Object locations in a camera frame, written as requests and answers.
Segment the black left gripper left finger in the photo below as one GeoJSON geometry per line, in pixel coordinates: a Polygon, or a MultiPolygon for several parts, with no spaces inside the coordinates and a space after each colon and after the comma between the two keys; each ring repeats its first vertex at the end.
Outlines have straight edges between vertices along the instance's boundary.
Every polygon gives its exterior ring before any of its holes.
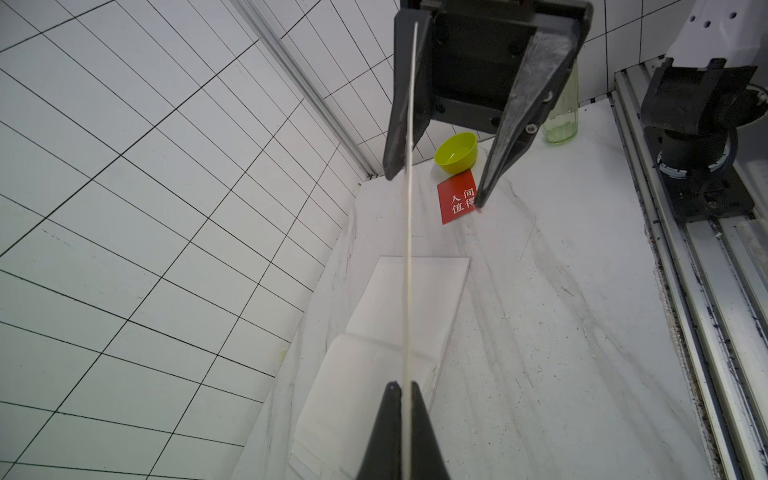
{"type": "Polygon", "coordinates": [[[401,396],[402,390],[396,382],[386,385],[357,480],[402,478],[401,396]]]}

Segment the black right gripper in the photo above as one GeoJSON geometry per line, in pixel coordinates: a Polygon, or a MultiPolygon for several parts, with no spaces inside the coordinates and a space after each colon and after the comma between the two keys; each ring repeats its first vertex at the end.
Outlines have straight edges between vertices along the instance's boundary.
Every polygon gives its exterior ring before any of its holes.
{"type": "Polygon", "coordinates": [[[496,134],[474,205],[530,149],[589,33],[588,1],[403,1],[382,165],[405,168],[429,123],[496,134]]]}

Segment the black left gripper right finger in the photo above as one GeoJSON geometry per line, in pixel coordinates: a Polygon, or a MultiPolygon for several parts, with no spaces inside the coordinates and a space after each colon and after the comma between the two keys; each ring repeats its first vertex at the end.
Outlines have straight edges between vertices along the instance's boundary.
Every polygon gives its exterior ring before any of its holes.
{"type": "Polygon", "coordinates": [[[411,479],[449,480],[423,396],[412,383],[411,479]]]}

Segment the cream patterned photo card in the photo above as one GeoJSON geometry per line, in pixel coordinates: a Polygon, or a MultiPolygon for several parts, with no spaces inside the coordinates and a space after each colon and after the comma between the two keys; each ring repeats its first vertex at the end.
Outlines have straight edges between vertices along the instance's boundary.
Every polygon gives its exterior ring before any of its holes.
{"type": "Polygon", "coordinates": [[[404,207],[405,207],[405,255],[404,255],[404,293],[403,293],[403,327],[402,327],[402,349],[403,354],[403,385],[401,401],[401,467],[402,478],[409,480],[412,478],[412,340],[411,340],[411,322],[412,322],[412,189],[413,189],[413,146],[414,146],[414,110],[415,110],[415,81],[416,81],[416,63],[419,46],[419,23],[413,27],[412,47],[410,54],[410,70],[408,81],[407,97],[407,117],[406,117],[406,144],[405,144],[405,163],[404,163],[404,207]]]}

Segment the white photo album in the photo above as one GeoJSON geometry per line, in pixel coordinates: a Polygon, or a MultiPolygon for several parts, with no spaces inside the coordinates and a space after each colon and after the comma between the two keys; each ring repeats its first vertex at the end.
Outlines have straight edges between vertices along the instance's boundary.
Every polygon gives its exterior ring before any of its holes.
{"type": "MultiPolygon", "coordinates": [[[[330,345],[299,416],[288,463],[303,479],[359,471],[387,383],[402,378],[404,265],[382,256],[343,334],[330,345]]],[[[411,265],[411,375],[430,403],[470,261],[415,257],[411,265]]]]}

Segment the red photo card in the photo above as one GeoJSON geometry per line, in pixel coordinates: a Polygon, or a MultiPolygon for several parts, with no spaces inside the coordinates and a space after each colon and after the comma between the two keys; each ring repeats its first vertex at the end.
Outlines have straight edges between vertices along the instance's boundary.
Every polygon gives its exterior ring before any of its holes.
{"type": "Polygon", "coordinates": [[[443,225],[475,210],[476,184],[470,170],[439,183],[437,193],[443,225]]]}

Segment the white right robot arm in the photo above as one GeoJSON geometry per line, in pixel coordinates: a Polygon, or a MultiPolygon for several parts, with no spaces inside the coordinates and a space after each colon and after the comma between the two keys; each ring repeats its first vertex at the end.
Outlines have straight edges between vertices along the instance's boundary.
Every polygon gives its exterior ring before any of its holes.
{"type": "MultiPolygon", "coordinates": [[[[405,1],[394,19],[383,171],[395,177],[432,121],[492,135],[484,205],[554,112],[589,34],[586,1],[405,1]]],[[[753,78],[767,47],[763,1],[700,1],[654,71],[639,118],[677,220],[754,203],[734,163],[740,127],[767,113],[753,78]]]]}

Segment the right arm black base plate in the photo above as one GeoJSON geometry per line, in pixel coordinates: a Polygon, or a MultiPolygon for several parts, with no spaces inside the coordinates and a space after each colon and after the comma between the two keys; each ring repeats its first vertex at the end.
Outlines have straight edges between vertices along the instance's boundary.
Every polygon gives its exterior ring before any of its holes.
{"type": "Polygon", "coordinates": [[[644,129],[654,168],[679,223],[749,213],[755,202],[735,170],[737,131],[695,137],[644,129]]]}

